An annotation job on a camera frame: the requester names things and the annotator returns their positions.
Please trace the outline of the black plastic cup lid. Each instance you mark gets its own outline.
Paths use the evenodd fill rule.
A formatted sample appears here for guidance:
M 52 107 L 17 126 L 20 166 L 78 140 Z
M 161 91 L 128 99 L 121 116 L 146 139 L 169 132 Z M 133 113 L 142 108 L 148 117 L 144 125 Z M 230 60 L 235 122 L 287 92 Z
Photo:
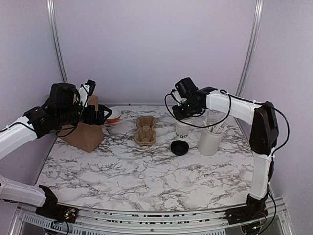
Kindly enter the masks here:
M 172 153 L 177 156 L 185 155 L 189 150 L 189 145 L 187 142 L 182 140 L 173 141 L 170 145 Z

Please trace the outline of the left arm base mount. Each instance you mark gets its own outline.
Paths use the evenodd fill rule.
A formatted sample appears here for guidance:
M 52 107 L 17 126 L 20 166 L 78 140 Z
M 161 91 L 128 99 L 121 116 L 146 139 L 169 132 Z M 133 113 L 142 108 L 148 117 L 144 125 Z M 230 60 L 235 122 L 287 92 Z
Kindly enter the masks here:
M 75 207 L 69 207 L 60 205 L 56 195 L 47 187 L 39 185 L 46 196 L 46 200 L 41 207 L 36 208 L 36 214 L 63 221 L 65 220 L 68 223 L 75 223 L 78 209 Z

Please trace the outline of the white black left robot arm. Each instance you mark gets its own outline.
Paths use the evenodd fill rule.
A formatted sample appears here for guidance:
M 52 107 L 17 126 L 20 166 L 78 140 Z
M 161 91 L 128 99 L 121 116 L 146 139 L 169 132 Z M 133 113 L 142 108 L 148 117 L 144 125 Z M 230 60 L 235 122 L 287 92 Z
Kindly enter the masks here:
M 54 83 L 50 95 L 41 106 L 26 111 L 0 132 L 0 157 L 48 134 L 66 137 L 79 123 L 101 126 L 112 114 L 105 105 L 90 105 L 96 83 L 88 80 L 79 88 L 70 83 Z

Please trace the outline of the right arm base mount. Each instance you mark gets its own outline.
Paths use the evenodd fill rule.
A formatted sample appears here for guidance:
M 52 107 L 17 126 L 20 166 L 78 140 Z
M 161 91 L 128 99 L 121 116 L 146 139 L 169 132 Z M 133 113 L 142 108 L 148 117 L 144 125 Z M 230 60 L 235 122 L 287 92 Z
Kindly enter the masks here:
M 267 198 L 268 193 L 260 200 L 248 195 L 246 199 L 246 206 L 227 209 L 223 218 L 228 221 L 229 225 L 232 225 L 267 217 L 268 211 L 265 204 Z

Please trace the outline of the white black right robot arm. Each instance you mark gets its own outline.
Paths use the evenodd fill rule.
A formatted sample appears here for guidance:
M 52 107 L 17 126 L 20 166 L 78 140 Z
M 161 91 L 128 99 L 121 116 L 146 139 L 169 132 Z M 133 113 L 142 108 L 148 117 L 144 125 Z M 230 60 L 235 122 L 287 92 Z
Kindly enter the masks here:
M 201 116 L 206 110 L 225 113 L 251 126 L 249 146 L 254 157 L 252 186 L 242 215 L 253 219 L 269 195 L 269 184 L 274 171 L 274 152 L 279 135 L 273 104 L 258 103 L 231 95 L 224 89 L 205 87 L 198 89 L 176 85 L 169 94 L 176 105 L 169 110 L 175 120 L 184 123 L 192 116 Z

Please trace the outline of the white paper coffee cup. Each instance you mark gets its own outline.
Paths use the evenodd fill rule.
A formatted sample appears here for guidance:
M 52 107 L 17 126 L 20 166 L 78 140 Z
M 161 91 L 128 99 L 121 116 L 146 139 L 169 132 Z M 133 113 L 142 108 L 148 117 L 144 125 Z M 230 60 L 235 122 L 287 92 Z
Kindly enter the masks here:
M 182 121 L 176 120 L 176 130 L 175 134 L 178 138 L 185 138 L 188 136 L 191 124 L 193 124 L 193 118 L 188 117 Z

